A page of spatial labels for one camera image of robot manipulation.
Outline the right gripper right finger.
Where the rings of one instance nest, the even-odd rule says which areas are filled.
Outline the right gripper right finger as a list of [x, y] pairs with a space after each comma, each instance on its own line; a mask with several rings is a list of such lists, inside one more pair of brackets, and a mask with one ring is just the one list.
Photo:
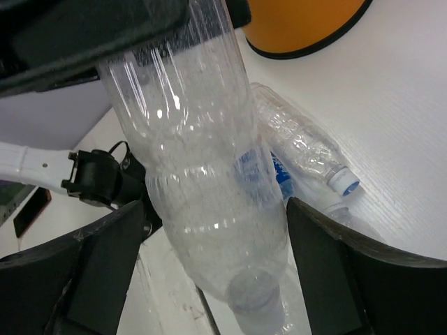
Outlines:
[[446, 261], [394, 248], [297, 198], [286, 207], [313, 334], [445, 334]]

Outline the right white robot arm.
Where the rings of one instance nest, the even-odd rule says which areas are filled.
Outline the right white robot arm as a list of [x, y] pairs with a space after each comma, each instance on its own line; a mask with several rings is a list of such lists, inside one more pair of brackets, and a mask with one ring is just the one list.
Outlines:
[[[113, 135], [144, 167], [139, 186], [163, 222], [182, 273], [223, 302], [246, 334], [446, 333], [446, 80], [427, 51], [444, 32], [445, 1], [364, 1], [348, 33], [303, 59], [262, 59], [235, 35], [253, 1], [2, 1], [1, 97], [42, 99], [1, 132], [1, 178], [91, 204], [120, 200], [98, 255], [65, 255], [44, 297], [67, 312], [51, 331], [93, 334], [121, 308], [142, 238], [142, 197], [114, 191], [107, 153], [61, 148], [108, 95]], [[342, 146], [360, 194], [350, 203], [369, 232], [326, 217], [313, 200], [284, 202], [273, 156], [303, 159], [306, 180], [329, 151], [274, 120], [258, 123], [250, 83], [296, 94], [305, 114]], [[372, 239], [378, 230], [383, 241]]]

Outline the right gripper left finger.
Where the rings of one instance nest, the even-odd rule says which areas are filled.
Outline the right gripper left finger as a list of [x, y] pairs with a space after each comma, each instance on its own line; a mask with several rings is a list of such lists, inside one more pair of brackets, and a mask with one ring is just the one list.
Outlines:
[[145, 224], [134, 201], [1, 259], [2, 334], [116, 334]]

